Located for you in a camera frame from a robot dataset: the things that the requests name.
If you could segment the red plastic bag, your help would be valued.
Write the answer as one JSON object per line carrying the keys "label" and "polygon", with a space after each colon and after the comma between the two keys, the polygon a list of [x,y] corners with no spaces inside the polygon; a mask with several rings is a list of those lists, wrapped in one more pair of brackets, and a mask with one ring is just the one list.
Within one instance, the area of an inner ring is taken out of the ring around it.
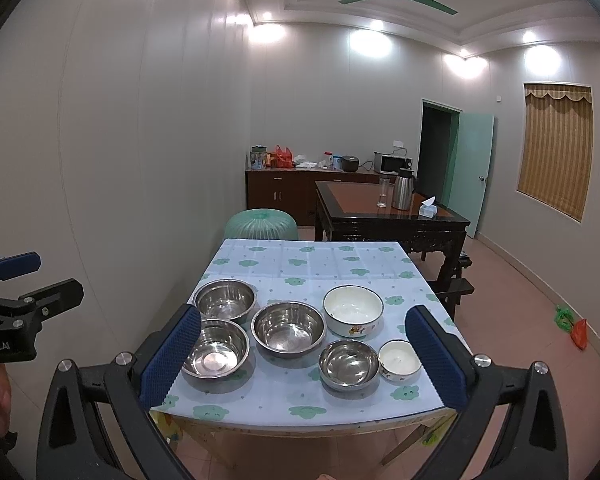
{"label": "red plastic bag", "polygon": [[294,168],[294,155],[289,148],[282,148],[276,145],[271,155],[271,167],[275,169],[292,169]]}

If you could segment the drinking glass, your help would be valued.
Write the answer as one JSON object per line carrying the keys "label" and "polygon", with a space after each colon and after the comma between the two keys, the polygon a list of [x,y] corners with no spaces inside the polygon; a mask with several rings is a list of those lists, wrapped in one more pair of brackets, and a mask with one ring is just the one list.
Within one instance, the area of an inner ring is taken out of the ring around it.
{"label": "drinking glass", "polygon": [[376,206],[378,208],[386,208],[388,204],[390,178],[386,176],[379,177],[379,192]]}

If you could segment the black rice cooker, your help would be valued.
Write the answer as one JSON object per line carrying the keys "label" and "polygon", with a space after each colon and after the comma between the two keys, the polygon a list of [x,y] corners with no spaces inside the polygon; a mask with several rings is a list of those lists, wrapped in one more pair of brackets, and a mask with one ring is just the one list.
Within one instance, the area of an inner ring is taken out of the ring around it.
{"label": "black rice cooker", "polygon": [[340,169],[344,172],[357,172],[360,166],[360,160],[352,155],[343,155],[340,157]]}

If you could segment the large white enamel bowl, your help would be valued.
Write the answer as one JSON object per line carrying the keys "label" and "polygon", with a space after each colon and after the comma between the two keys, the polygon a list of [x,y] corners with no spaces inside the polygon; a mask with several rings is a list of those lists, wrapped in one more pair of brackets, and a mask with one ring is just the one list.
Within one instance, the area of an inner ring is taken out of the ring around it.
{"label": "large white enamel bowl", "polygon": [[332,288],[322,303],[327,327],[344,338],[363,339],[379,326],[384,303],[377,292],[358,285]]}

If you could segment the steel thermos jug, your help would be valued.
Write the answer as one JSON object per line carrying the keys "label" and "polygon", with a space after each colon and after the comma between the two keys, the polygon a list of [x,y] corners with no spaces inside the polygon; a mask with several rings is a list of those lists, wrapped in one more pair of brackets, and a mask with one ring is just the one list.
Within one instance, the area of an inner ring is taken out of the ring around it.
{"label": "steel thermos jug", "polygon": [[413,170],[401,168],[394,181],[391,206],[397,210],[409,210],[411,208],[414,186],[415,177]]}

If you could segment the dark wooden bench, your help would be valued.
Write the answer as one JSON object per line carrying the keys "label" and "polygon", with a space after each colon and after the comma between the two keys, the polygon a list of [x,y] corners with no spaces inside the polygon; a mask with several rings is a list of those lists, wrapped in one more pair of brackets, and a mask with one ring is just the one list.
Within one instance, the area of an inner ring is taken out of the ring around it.
{"label": "dark wooden bench", "polygon": [[442,303],[452,321],[455,320],[456,307],[462,302],[462,297],[471,295],[475,291],[475,287],[463,276],[463,271],[471,265],[471,258],[466,252],[462,252],[449,280],[428,281],[428,285],[434,292],[434,296]]}

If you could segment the small steel bowl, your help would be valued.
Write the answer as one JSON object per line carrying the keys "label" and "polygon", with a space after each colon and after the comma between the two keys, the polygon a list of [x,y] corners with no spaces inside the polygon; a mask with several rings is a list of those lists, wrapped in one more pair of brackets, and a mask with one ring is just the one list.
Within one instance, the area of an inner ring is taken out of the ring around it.
{"label": "small steel bowl", "polygon": [[329,344],[318,359],[324,384],[335,391],[352,392],[370,386],[379,374],[377,352],[357,340],[338,340]]}

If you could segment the green tin canister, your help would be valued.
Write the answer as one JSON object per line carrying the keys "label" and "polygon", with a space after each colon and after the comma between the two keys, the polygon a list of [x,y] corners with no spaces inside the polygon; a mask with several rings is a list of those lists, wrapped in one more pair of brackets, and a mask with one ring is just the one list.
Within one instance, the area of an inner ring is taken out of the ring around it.
{"label": "green tin canister", "polygon": [[265,169],[268,166],[268,150],[264,145],[253,145],[249,153],[251,169]]}

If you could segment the large steel bowl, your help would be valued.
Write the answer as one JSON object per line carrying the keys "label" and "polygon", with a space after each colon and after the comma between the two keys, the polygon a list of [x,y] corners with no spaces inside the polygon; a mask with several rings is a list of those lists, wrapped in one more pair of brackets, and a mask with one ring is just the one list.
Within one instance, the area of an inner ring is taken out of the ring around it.
{"label": "large steel bowl", "polygon": [[251,320],[251,333],[257,344],[283,359],[300,358],[318,348],[326,328],[324,316],[299,301],[273,302]]}

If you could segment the green plastic stool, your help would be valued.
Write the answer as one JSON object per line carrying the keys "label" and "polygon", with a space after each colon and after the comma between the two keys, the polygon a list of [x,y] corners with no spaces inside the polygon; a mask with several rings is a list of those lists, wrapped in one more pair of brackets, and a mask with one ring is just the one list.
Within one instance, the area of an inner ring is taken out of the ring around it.
{"label": "green plastic stool", "polygon": [[235,240],[298,240],[298,226],[290,214],[278,209],[246,209],[234,214],[224,228]]}

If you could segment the bamboo window blind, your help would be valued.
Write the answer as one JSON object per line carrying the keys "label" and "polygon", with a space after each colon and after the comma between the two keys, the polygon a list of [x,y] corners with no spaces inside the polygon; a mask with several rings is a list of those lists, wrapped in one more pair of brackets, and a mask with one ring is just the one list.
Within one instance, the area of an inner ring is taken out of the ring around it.
{"label": "bamboo window blind", "polygon": [[580,222],[593,162],[592,89],[525,84],[524,149],[517,191]]}

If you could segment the small white enamel bowl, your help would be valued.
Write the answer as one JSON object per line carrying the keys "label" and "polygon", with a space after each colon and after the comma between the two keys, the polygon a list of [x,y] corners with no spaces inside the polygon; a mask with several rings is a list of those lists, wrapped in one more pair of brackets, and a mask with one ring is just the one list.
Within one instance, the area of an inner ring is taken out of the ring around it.
{"label": "small white enamel bowl", "polygon": [[382,377],[392,384],[414,384],[422,370],[422,362],[407,340],[387,341],[380,347],[378,359]]}

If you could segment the dark wooden sideboard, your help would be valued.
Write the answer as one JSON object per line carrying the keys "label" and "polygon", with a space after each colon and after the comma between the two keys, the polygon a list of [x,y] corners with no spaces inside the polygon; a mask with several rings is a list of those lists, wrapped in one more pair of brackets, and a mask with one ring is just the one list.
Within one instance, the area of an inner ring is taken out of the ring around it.
{"label": "dark wooden sideboard", "polygon": [[326,169],[246,169],[246,207],[277,209],[298,226],[314,226],[318,181],[378,183],[374,172]]}

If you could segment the dark wooden table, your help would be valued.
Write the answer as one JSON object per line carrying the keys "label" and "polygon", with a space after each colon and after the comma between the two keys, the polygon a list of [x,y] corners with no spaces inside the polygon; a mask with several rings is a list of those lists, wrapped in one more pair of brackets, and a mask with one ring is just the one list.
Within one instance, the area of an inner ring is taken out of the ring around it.
{"label": "dark wooden table", "polygon": [[321,242],[397,242],[409,254],[441,252],[435,280],[451,278],[463,251],[469,221],[441,207],[434,218],[419,217],[422,196],[409,210],[378,208],[379,186],[370,183],[318,181],[314,238]]}

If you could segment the tissue box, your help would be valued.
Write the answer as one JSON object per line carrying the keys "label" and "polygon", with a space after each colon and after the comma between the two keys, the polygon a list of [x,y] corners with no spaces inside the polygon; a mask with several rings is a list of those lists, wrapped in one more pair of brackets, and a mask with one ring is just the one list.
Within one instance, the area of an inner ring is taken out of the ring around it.
{"label": "tissue box", "polygon": [[438,206],[434,203],[436,198],[431,196],[426,200],[423,200],[419,206],[418,215],[422,218],[434,218],[438,213]]}

